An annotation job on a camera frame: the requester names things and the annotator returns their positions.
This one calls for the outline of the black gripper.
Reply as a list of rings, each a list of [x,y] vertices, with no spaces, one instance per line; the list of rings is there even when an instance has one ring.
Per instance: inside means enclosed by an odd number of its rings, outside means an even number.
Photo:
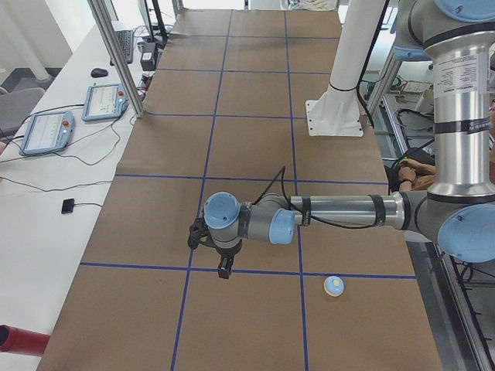
[[[195,218],[193,224],[189,227],[189,236],[187,244],[190,249],[196,249],[200,244],[205,247],[211,247],[218,252],[220,263],[217,267],[219,278],[229,279],[234,264],[234,256],[241,251],[242,239],[235,237],[232,240],[221,241],[210,235],[208,225],[203,217]]]

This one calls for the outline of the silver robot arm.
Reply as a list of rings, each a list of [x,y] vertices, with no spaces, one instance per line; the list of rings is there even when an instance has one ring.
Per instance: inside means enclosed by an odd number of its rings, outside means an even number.
[[[348,230],[392,226],[420,233],[469,263],[494,258],[494,186],[489,175],[489,48],[492,1],[402,1],[395,49],[422,50],[433,63],[435,181],[424,191],[389,196],[277,196],[241,203],[210,196],[189,228],[191,249],[220,255],[229,278],[244,240],[291,243],[297,226],[319,222]]]

